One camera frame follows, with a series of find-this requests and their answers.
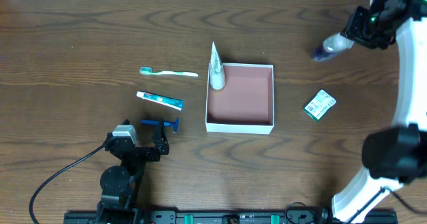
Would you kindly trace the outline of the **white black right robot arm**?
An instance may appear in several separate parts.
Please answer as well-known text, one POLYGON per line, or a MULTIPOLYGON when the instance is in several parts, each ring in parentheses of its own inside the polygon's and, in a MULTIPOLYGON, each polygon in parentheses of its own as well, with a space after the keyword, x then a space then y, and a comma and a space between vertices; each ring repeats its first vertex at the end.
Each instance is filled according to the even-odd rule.
POLYGON ((279 213, 177 212, 176 223, 396 223, 377 204, 414 179, 426 176, 426 0, 370 0, 357 7, 344 29, 315 51, 331 59, 354 43, 370 49, 398 45, 398 100, 389 129, 367 136, 362 167, 329 207, 292 203, 279 213))

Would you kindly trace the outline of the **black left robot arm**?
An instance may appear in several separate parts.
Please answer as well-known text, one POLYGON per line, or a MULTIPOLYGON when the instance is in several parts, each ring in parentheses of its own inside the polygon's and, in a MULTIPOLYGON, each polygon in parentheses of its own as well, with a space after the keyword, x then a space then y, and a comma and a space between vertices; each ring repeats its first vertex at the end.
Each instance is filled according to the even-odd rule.
POLYGON ((153 147, 137 147, 135 127, 126 119, 107 134, 105 150, 121 163, 106 169, 100 178, 101 201, 95 223, 149 223, 149 213, 137 206, 139 190, 148 162, 169 153, 164 124, 159 121, 151 137, 153 147))

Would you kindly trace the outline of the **clear pump soap bottle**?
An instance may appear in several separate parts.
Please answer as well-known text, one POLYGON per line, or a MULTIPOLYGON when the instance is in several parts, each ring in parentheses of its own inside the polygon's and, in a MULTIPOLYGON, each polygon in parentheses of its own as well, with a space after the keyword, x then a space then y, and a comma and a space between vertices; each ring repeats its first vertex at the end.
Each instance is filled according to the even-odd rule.
POLYGON ((312 59, 317 62, 330 60, 354 45, 354 41, 341 33, 333 34, 318 45, 312 53, 312 59))

